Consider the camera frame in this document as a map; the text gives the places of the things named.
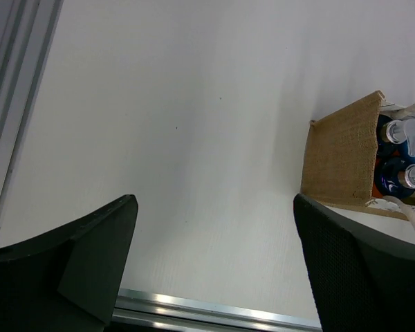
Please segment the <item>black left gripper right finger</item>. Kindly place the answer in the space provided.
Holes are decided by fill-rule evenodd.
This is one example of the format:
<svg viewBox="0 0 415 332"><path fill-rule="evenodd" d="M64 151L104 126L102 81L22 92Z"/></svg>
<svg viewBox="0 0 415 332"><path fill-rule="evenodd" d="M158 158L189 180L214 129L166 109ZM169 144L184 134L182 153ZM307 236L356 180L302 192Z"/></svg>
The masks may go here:
<svg viewBox="0 0 415 332"><path fill-rule="evenodd" d="M293 214L323 331L415 331L415 245L297 194Z"/></svg>

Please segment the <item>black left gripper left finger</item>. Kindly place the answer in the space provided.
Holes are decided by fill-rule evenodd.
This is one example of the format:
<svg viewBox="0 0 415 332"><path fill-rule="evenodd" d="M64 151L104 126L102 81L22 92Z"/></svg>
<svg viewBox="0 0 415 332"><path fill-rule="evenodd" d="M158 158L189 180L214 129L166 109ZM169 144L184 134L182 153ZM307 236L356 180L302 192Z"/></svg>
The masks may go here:
<svg viewBox="0 0 415 332"><path fill-rule="evenodd" d="M132 194L0 248L0 331L103 331L133 238Z"/></svg>

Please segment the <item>dark blue pump bottle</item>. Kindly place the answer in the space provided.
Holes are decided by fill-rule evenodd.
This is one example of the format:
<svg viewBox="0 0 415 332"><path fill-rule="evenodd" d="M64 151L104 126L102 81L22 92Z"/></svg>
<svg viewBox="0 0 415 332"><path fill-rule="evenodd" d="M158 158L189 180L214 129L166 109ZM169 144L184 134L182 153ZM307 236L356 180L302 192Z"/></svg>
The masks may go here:
<svg viewBox="0 0 415 332"><path fill-rule="evenodd" d="M374 184L383 196L410 197L415 192L415 164L399 156L382 160L375 169Z"/></svg>

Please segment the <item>light blue pump bottle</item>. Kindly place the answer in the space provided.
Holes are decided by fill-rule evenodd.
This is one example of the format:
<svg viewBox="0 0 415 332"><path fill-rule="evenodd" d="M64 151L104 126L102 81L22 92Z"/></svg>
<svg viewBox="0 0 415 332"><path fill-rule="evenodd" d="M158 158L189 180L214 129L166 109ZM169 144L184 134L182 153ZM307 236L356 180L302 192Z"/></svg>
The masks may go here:
<svg viewBox="0 0 415 332"><path fill-rule="evenodd" d="M384 126L385 139L394 145L406 143L407 155L415 157L415 118L392 120Z"/></svg>

